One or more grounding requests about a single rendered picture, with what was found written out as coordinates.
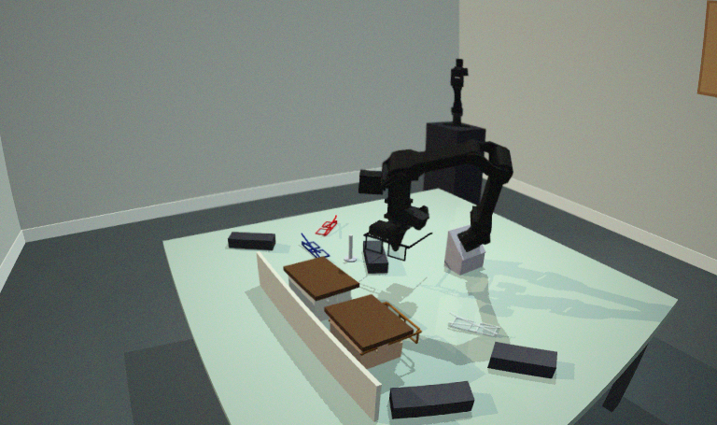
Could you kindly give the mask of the beige flat panel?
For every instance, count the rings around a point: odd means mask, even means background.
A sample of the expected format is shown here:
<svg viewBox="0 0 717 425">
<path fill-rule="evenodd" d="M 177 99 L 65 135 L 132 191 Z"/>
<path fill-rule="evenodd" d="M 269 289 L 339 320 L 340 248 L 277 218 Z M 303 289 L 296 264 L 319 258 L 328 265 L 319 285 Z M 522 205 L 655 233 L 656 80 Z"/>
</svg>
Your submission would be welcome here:
<svg viewBox="0 0 717 425">
<path fill-rule="evenodd" d="M 326 329 L 259 251 L 257 262 L 260 286 L 271 302 L 356 404 L 373 422 L 378 420 L 382 384 Z"/>
</svg>

